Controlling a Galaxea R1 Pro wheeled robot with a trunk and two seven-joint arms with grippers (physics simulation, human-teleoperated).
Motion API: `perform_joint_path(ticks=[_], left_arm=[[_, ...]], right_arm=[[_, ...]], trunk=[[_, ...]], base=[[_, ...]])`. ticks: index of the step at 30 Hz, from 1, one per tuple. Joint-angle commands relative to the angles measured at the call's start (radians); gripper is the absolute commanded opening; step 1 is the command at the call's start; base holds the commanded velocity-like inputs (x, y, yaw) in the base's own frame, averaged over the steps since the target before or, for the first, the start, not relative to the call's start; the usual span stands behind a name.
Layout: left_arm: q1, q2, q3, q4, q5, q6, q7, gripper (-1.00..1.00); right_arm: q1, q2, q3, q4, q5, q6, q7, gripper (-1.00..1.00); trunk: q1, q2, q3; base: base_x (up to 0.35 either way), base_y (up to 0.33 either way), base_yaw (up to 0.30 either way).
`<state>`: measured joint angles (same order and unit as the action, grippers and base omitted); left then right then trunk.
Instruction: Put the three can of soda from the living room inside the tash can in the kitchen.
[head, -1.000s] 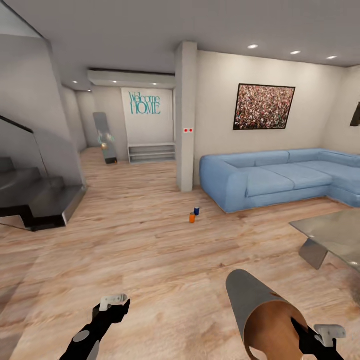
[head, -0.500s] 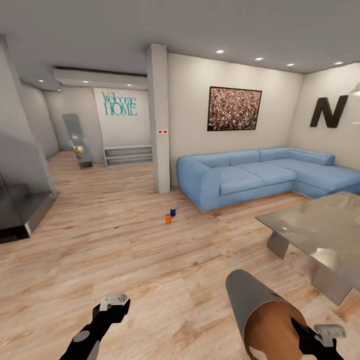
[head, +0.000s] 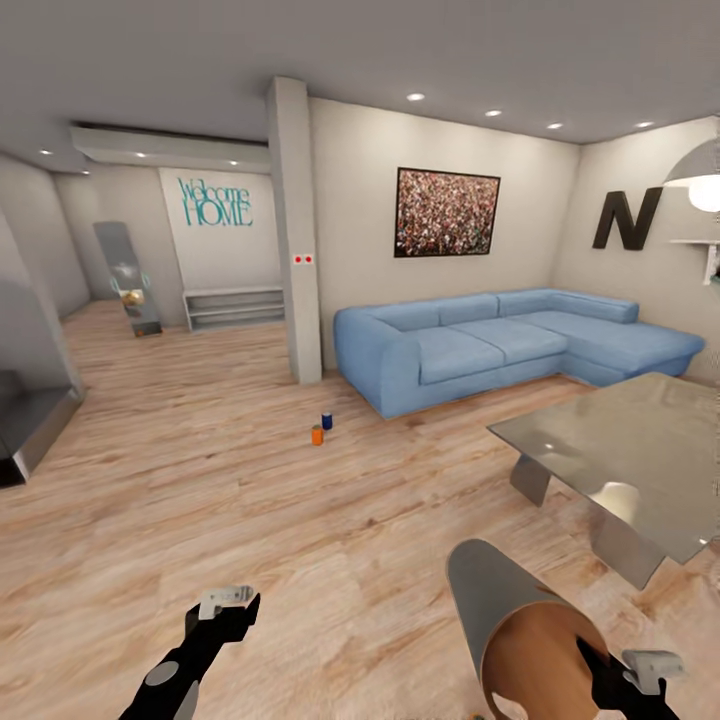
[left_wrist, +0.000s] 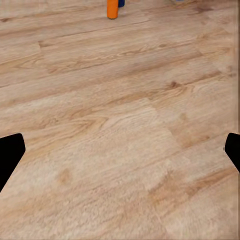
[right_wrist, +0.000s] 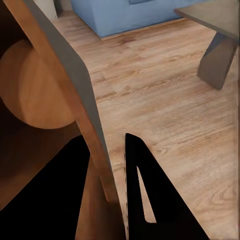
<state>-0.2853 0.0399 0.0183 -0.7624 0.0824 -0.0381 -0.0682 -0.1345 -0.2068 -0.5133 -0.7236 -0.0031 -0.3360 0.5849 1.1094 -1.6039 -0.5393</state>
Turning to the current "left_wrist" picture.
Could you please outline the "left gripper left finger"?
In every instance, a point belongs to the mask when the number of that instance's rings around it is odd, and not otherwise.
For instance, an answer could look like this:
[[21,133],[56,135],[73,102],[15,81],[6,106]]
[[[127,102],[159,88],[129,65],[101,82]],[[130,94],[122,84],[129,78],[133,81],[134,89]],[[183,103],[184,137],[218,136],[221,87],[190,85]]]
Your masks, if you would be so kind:
[[0,192],[26,151],[21,133],[0,138]]

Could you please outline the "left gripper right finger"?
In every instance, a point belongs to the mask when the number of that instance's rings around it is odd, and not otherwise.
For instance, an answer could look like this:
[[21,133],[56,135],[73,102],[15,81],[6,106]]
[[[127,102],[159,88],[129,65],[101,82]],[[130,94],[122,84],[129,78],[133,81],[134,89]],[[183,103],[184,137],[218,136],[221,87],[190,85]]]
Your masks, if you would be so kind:
[[240,134],[229,133],[224,150],[240,172]]

